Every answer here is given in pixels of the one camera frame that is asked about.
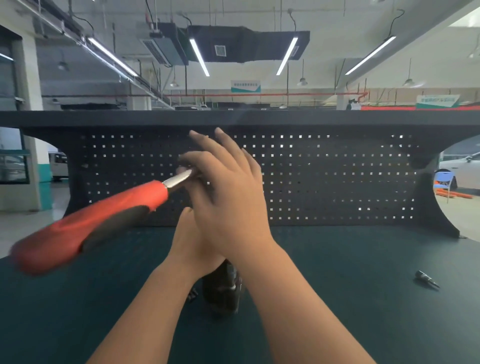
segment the blue chair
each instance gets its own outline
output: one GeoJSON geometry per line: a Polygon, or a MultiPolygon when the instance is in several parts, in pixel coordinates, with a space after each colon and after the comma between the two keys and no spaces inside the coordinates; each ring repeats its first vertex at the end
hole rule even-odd
{"type": "Polygon", "coordinates": [[[452,180],[455,174],[453,172],[437,172],[433,179],[433,188],[444,188],[447,189],[447,203],[450,200],[450,186],[452,185],[452,180]]]}

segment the red screwdriver handle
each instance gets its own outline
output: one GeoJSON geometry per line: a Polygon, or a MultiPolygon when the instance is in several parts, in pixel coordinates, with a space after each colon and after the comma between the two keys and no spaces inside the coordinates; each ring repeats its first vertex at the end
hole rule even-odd
{"type": "Polygon", "coordinates": [[[134,226],[168,199],[168,189],[151,181],[78,210],[19,240],[10,255],[17,267],[42,274],[72,260],[82,250],[134,226]]]}

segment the left hand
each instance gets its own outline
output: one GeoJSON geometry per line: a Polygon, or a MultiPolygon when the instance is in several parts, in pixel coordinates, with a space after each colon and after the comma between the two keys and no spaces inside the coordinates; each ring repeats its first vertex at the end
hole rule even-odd
{"type": "Polygon", "coordinates": [[[193,209],[184,208],[165,262],[175,264],[195,282],[217,269],[224,260],[198,230],[193,209]]]}

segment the fluorescent tube light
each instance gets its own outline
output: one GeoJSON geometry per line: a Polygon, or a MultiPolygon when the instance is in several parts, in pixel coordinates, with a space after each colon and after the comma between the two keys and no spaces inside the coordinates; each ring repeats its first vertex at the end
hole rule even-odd
{"type": "Polygon", "coordinates": [[[92,43],[95,47],[97,47],[99,50],[101,50],[105,55],[107,55],[112,61],[114,61],[116,64],[118,64],[121,68],[123,68],[125,71],[127,71],[129,74],[131,74],[133,77],[139,77],[138,73],[132,70],[127,64],[124,62],[120,61],[112,52],[110,52],[108,49],[106,49],[98,40],[95,38],[88,38],[88,41],[92,43]]]}
{"type": "Polygon", "coordinates": [[[207,66],[205,66],[204,59],[202,58],[202,55],[200,54],[200,50],[198,49],[197,42],[195,42],[195,39],[190,38],[190,43],[192,44],[193,51],[197,55],[198,61],[200,62],[200,65],[204,69],[205,76],[210,77],[210,74],[208,73],[207,66]]]}
{"type": "Polygon", "coordinates": [[[13,61],[13,58],[10,58],[9,56],[5,56],[4,54],[0,53],[0,57],[6,58],[9,61],[13,61]]]}
{"type": "Polygon", "coordinates": [[[357,68],[359,68],[362,64],[364,64],[366,61],[368,61],[370,58],[372,58],[375,54],[380,52],[383,48],[385,48],[388,44],[390,44],[396,36],[391,36],[388,38],[385,42],[383,42],[379,47],[377,47],[372,53],[370,53],[368,56],[366,56],[364,59],[362,59],[355,67],[353,67],[350,71],[348,71],[345,76],[348,76],[351,74],[353,71],[355,71],[357,68]]]}
{"type": "Polygon", "coordinates": [[[296,36],[295,38],[292,39],[292,42],[290,43],[290,46],[288,47],[287,49],[287,52],[285,53],[285,57],[283,58],[283,61],[280,65],[280,68],[278,69],[278,71],[276,72],[276,75],[277,76],[280,76],[280,74],[282,73],[282,70],[283,68],[285,67],[285,65],[287,64],[287,61],[288,59],[290,58],[290,54],[292,54],[292,51],[293,51],[293,47],[295,47],[295,44],[297,43],[297,40],[299,38],[296,36]]]}

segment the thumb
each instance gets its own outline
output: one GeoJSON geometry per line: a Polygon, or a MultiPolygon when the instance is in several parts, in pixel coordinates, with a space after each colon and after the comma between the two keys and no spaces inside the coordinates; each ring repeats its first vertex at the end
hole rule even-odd
{"type": "Polygon", "coordinates": [[[195,178],[188,181],[185,183],[185,188],[190,195],[193,209],[195,211],[202,211],[210,207],[212,202],[210,201],[208,191],[200,179],[195,178]]]}

